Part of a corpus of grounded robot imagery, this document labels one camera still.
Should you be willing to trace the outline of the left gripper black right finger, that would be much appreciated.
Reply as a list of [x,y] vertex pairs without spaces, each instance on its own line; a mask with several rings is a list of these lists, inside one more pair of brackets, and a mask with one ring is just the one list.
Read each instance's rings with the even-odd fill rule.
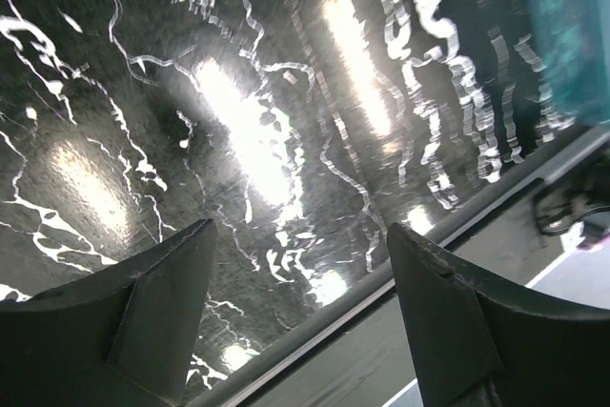
[[424,405],[608,405],[607,310],[526,288],[397,223],[387,245]]

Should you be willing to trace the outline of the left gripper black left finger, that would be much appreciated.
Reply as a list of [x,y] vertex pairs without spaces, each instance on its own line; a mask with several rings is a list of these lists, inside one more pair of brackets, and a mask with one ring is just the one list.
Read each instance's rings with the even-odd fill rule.
[[201,219],[92,275],[3,300],[2,405],[181,405],[216,237]]

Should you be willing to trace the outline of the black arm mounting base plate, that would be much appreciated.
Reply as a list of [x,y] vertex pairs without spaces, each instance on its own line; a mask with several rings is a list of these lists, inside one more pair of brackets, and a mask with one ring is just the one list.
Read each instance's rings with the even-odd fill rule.
[[409,166],[399,186],[383,167],[370,185],[312,175],[282,256],[287,282],[255,286],[224,275],[243,335],[216,350],[226,372],[195,406],[421,406],[431,376],[470,384],[484,349],[508,336],[469,280],[522,292],[564,259],[534,217],[542,193],[582,173],[609,147],[602,129],[573,127],[487,184],[463,153],[449,156],[458,204],[447,211]]

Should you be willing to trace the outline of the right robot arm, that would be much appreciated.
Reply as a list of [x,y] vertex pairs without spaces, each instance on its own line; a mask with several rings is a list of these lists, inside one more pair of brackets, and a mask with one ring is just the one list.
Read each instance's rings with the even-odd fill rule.
[[560,236],[581,225],[582,248],[609,240],[609,149],[546,185],[533,198],[535,226],[541,235]]

